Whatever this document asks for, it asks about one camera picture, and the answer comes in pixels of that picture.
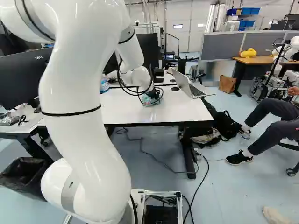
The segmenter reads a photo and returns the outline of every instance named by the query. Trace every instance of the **blue bin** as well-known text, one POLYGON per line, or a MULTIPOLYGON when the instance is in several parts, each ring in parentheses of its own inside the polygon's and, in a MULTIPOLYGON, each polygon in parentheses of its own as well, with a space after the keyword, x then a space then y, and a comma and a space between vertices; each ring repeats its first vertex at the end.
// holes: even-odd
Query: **blue bin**
POLYGON ((242 14, 241 15, 250 15, 252 8, 242 8, 242 14))
POLYGON ((246 27, 252 27, 254 25, 255 20, 247 20, 246 27))
POLYGON ((240 20, 240 26, 239 27, 245 27, 246 26, 246 20, 240 20))
POLYGON ((236 8, 229 9, 228 12, 226 13, 226 15, 236 15, 236 14, 237 14, 236 8))
POLYGON ((251 14, 258 15, 258 13, 260 12, 260 9, 261 9, 261 8, 252 8, 252 9, 251 9, 251 14))

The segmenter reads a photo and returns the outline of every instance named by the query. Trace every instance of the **brown paper bag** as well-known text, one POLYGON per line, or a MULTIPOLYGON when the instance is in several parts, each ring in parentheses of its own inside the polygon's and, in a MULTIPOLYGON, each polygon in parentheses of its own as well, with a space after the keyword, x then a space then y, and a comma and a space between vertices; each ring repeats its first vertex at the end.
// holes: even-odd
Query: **brown paper bag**
POLYGON ((227 76, 220 76, 219 89, 226 93, 232 93, 235 89, 236 78, 230 78, 227 76))

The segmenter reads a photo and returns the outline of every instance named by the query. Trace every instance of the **yellow rubber duck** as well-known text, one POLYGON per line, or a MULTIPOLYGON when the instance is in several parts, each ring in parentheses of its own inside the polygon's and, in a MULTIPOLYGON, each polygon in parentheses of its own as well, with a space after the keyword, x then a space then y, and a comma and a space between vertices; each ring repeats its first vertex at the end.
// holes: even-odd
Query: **yellow rubber duck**
POLYGON ((250 58, 256 56, 257 52, 253 48, 242 51, 240 57, 250 58))

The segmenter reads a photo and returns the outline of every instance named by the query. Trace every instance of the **white sock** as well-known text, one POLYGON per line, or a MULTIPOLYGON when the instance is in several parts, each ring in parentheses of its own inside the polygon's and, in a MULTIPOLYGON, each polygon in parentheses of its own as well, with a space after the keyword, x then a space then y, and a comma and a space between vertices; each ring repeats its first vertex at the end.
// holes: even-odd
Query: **white sock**
POLYGON ((243 150, 242 154, 243 154, 243 156, 246 156, 246 157, 249 157, 249 158, 253 157, 253 154, 251 154, 248 151, 248 149, 243 150))
POLYGON ((244 125, 241 126, 241 129, 242 129, 244 132, 248 132, 248 131, 251 129, 251 127, 249 127, 248 125, 244 124, 244 125))

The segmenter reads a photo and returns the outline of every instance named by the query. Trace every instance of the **silver laptop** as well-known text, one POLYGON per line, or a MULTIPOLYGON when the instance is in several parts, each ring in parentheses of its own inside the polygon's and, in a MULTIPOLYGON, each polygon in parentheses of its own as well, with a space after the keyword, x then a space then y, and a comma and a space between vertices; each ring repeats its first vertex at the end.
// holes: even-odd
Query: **silver laptop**
POLYGON ((172 74, 176 79, 178 87, 192 99, 215 95, 215 93, 213 93, 200 83, 189 83, 187 76, 183 75, 173 68, 172 74))

